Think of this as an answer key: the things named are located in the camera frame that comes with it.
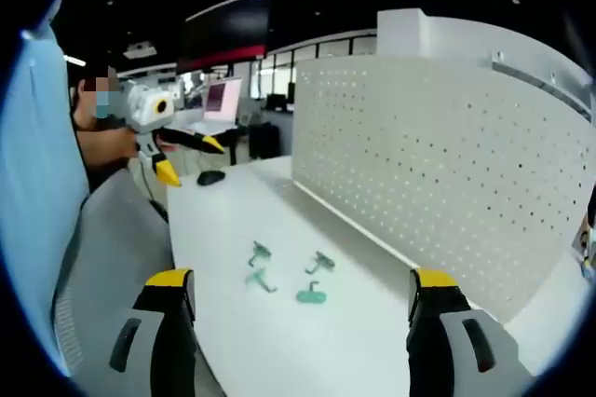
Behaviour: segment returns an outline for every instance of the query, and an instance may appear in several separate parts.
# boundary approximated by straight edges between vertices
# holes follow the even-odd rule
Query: ceiling light
[[[85,66],[87,64],[86,62],[83,62],[82,60],[79,60],[75,57],[71,57],[70,55],[66,55],[66,54],[64,54],[64,59],[69,63],[76,64],[77,66]]]

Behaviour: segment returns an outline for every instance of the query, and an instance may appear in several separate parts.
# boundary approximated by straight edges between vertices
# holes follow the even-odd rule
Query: white pegboard
[[[506,322],[574,237],[595,129],[518,79],[429,59],[298,69],[292,178]]]

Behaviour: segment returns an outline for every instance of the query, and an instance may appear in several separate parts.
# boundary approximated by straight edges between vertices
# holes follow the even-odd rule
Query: red stripe
[[[264,55],[264,45],[248,46],[246,48],[238,48],[227,50],[226,52],[217,52],[200,59],[191,61],[183,61],[178,63],[177,71],[189,71],[206,66],[213,66],[218,63],[233,62],[236,60],[251,59],[258,55]]]

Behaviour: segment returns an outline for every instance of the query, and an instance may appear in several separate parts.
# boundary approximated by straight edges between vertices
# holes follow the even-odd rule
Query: laptop screen
[[[209,86],[205,102],[206,120],[236,121],[241,78],[231,78]]]

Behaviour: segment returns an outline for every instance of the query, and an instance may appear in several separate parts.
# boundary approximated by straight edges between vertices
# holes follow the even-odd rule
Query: monitor
[[[211,83],[205,95],[204,119],[235,122],[241,85],[241,77]]]
[[[229,0],[188,17],[178,57],[184,73],[263,56],[270,0]]]

